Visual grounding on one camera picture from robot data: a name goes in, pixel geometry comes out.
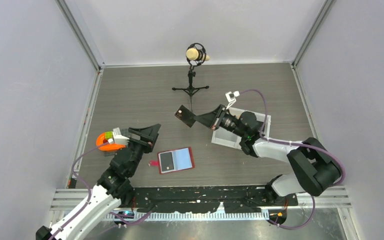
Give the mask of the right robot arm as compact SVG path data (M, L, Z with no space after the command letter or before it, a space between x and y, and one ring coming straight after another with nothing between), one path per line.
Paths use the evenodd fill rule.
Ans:
M285 141L265 136L259 121L250 111L236 117L224 106L194 116L194 120L209 129L223 128L240 137L240 148L248 156L270 158L290 164L291 174L282 174L267 183L265 198L271 205L279 205L287 195L308 193L320 196L327 188L344 177L338 160L314 137L305 141Z

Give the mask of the red card holder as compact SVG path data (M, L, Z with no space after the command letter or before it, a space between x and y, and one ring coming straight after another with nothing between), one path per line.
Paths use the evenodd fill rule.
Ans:
M172 152L173 161L174 161L174 170L161 173L159 154L164 153L164 152ZM159 152L157 154L157 159L156 160L150 160L148 162L148 166L158 168L158 171L161 175L194 169L195 168L195 162L194 162L194 156L193 156L192 148L191 147L183 147L183 148Z

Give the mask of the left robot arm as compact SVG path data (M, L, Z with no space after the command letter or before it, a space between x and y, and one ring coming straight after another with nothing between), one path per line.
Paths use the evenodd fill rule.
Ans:
M144 128L115 128L97 148L119 145L109 167L93 187L87 187L86 197L65 217L52 226L41 226L37 240L83 240L99 221L115 208L133 203L135 189L130 178L135 174L143 155L153 151L159 136L159 123Z

